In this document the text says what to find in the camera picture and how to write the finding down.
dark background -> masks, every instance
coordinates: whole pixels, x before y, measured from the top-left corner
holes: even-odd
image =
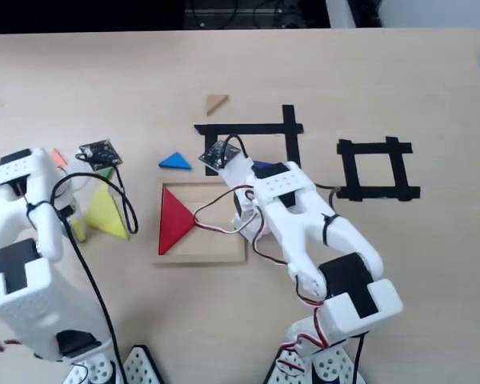
[[[378,0],[349,0],[358,26],[380,26]],[[329,28],[325,0],[0,0],[0,34]]]

wall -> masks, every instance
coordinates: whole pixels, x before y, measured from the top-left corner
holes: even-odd
[[[480,26],[480,0],[382,0],[384,26]]]

white plastic bracket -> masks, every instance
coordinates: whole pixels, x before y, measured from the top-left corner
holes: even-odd
[[[289,370],[287,366],[277,363],[278,360],[288,361],[296,366],[306,368],[306,370],[303,373],[299,373],[296,369]],[[325,383],[352,383],[354,364],[342,346],[323,350],[306,360],[307,362],[303,362],[295,352],[282,350],[276,357],[265,384],[313,384],[313,376],[320,378]],[[365,384],[359,372],[357,384]]]
[[[86,377],[86,368],[75,366],[66,376],[62,384],[104,384],[109,382],[112,375],[112,365],[105,359],[88,359],[82,363],[89,371]],[[145,346],[132,348],[128,358],[123,363],[128,384],[164,384],[156,365],[154,364],[149,350]],[[121,374],[115,370],[115,384],[120,384]]]

black tape square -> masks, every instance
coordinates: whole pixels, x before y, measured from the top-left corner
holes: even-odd
[[[282,123],[196,124],[194,127],[205,137],[205,151],[216,143],[220,135],[284,134],[288,161],[295,162],[298,166],[301,166],[298,135],[304,133],[304,127],[296,122],[294,106],[282,106]],[[206,176],[217,176],[217,172],[208,167],[206,167],[205,172]]]
[[[403,154],[412,154],[410,142],[400,142],[397,138],[386,137],[386,142],[352,143],[351,140],[339,140],[338,154],[342,156],[346,186],[338,192],[338,198],[348,198],[362,202],[364,198],[397,198],[408,202],[420,198],[421,188],[409,186]],[[388,154],[393,169],[394,186],[360,186],[356,154]]]

circuit board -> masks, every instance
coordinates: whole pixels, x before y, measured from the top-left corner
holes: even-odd
[[[220,169],[226,166],[227,162],[234,158],[237,154],[240,153],[240,149],[236,146],[232,146],[231,144],[227,144],[226,152],[224,153],[224,164],[222,164],[221,160],[221,152],[222,148],[224,147],[223,140],[217,140],[215,144],[213,144],[208,150],[199,156],[199,160],[204,162],[209,168],[212,170],[219,171]]]
[[[122,160],[110,143],[110,140],[101,140],[80,146],[82,154],[90,160],[94,171],[104,170],[111,166],[119,166]]]

